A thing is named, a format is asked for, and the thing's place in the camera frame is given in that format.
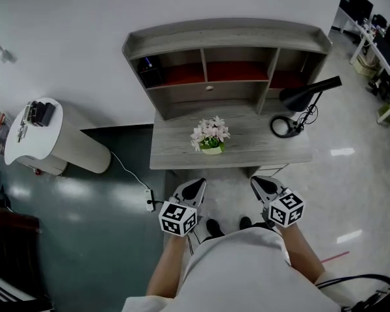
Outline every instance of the desk surface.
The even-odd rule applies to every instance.
[[[338,7],[338,9],[347,17],[347,20],[350,21],[352,25],[355,26],[358,31],[365,37],[365,39],[371,44],[374,40],[372,33],[367,33],[366,30],[360,24],[358,24],[351,16],[349,16],[346,11],[343,10],[341,7]]]
[[[278,138],[270,130],[273,116],[286,113],[278,99],[265,102],[258,116],[247,101],[192,102],[176,105],[178,116],[162,121],[157,114],[151,142],[150,168],[179,170],[199,168],[233,168],[289,164],[312,161],[312,149],[306,131],[293,138]],[[180,110],[191,112],[179,114]],[[231,138],[220,155],[195,151],[190,135],[202,118],[225,119]]]

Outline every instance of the white flower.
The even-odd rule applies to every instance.
[[[200,124],[198,125],[199,128],[205,128],[207,127],[207,124],[208,124],[208,120],[206,119],[203,119],[200,121]]]
[[[198,127],[194,128],[194,133],[190,137],[192,146],[196,151],[200,151],[201,144],[212,147],[217,142],[224,142],[225,138],[229,138],[228,127],[218,116],[203,119],[200,120]]]
[[[192,147],[194,147],[196,151],[200,151],[201,150],[200,149],[200,144],[198,142],[192,140],[190,142],[190,144],[192,144]]]
[[[218,132],[218,128],[208,126],[206,128],[203,128],[202,132],[205,134],[206,137],[215,137]]]
[[[212,123],[217,127],[224,126],[226,124],[224,119],[220,119],[218,116],[212,119]]]
[[[218,128],[216,136],[220,139],[221,142],[224,142],[224,138],[229,138],[228,127],[221,126]]]
[[[194,134],[192,134],[190,137],[194,140],[201,140],[202,139],[202,130],[201,128],[194,128]]]

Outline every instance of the white shirt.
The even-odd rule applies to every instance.
[[[339,312],[340,304],[354,305],[344,287],[322,293],[293,269],[283,244],[277,233],[260,227],[207,240],[191,257],[174,299],[130,297],[123,312]],[[335,277],[321,278],[317,282]]]

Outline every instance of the black desk lamp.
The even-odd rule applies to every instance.
[[[280,92],[279,99],[287,109],[295,112],[302,112],[306,110],[306,112],[302,113],[297,121],[284,116],[274,117],[270,122],[270,128],[273,134],[280,138],[291,138],[299,135],[300,132],[304,130],[305,124],[312,124],[318,118],[318,108],[316,104],[322,93],[325,90],[336,88],[341,85],[341,79],[339,76],[335,76],[331,79],[309,84],[307,86],[299,86],[298,88],[288,88],[282,90]],[[317,99],[313,104],[308,106],[315,94],[318,94]],[[317,118],[315,118],[312,122],[307,123],[309,116],[313,115],[315,112],[317,114]],[[277,133],[273,126],[275,122],[283,122],[287,128],[287,132],[285,134]]]

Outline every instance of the shelf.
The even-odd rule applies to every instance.
[[[267,65],[254,61],[209,62],[209,82],[217,81],[268,81]]]
[[[270,89],[296,88],[304,85],[299,71],[282,70],[274,72]]]
[[[159,87],[205,82],[202,64],[186,64],[164,68],[163,81],[164,83]]]
[[[189,49],[248,46],[328,53],[331,43],[312,26],[267,19],[205,19],[132,32],[129,59]]]

